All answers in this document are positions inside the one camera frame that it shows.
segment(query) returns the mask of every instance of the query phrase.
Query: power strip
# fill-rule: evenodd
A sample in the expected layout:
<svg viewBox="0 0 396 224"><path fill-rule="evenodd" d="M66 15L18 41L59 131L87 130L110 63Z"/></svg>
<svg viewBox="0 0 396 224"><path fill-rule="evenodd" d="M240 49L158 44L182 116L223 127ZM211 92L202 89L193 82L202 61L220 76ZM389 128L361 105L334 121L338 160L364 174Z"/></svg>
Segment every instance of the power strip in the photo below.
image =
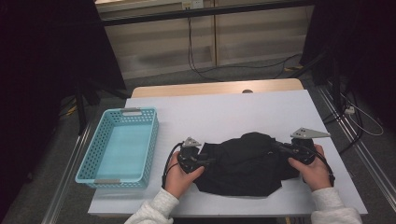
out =
<svg viewBox="0 0 396 224"><path fill-rule="evenodd" d="M183 9L183 10L197 9L197 8L204 8L204 0L193 0L193 1L181 2L181 9Z"/></svg>

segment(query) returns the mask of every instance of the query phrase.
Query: person's right hand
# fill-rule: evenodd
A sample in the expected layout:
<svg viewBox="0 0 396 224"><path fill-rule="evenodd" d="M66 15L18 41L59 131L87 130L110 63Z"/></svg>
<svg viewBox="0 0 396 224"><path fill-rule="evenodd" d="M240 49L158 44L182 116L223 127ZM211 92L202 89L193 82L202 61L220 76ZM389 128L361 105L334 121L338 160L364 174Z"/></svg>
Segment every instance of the person's right hand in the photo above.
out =
<svg viewBox="0 0 396 224"><path fill-rule="evenodd" d="M317 152L324 157L323 147L315 145L315 148L317 149ZM305 165L293 158L289 158L289 164L300 171L303 179L312 191L317 189L326 189L332 186L330 184L327 167L318 157L316 157L309 165Z"/></svg>

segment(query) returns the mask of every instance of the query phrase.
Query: hand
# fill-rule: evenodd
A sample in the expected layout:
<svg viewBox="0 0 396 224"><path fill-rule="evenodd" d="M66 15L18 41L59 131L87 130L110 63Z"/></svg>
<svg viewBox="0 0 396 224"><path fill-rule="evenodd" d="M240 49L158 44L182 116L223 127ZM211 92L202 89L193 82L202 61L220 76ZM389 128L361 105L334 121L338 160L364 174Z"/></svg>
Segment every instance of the hand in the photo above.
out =
<svg viewBox="0 0 396 224"><path fill-rule="evenodd" d="M201 166L194 172L186 174L180 165L177 164L178 153L179 151L172 155L172 159L168 164L168 169L170 170L166 176L165 190L179 199L190 187L192 181L204 172L205 167Z"/></svg>
<svg viewBox="0 0 396 224"><path fill-rule="evenodd" d="M317 152L324 157L323 147L315 145L315 148L317 149ZM289 158L289 164L300 171L303 175L303 179L312 191L317 189L326 189L332 186L330 184L327 167L319 158L315 158L315 160L309 165L305 165L293 158Z"/></svg>

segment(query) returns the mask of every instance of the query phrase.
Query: blue plastic basket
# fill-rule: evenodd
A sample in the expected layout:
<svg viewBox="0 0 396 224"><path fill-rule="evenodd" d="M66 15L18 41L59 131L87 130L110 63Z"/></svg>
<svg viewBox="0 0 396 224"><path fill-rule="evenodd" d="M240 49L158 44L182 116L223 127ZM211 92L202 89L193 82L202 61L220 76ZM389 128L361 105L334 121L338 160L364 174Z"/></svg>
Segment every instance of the blue plastic basket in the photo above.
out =
<svg viewBox="0 0 396 224"><path fill-rule="evenodd" d="M155 108L104 112L76 182L91 188L146 188L158 132Z"/></svg>

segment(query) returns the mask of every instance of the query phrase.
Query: white jacket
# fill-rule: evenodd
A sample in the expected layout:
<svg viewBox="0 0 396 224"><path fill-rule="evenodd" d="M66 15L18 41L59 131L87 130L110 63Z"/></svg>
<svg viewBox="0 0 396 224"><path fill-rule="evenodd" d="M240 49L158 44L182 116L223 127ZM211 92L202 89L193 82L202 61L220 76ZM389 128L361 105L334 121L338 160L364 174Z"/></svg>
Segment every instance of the white jacket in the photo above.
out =
<svg viewBox="0 0 396 224"><path fill-rule="evenodd" d="M354 208L345 207L336 189L319 189L312 192L312 196L318 209L318 211L312 213L312 223L362 223L358 211ZM128 218L125 224L171 224L173 219L169 215L177 205L178 199L166 190L161 189L151 202L144 202L140 209Z"/></svg>

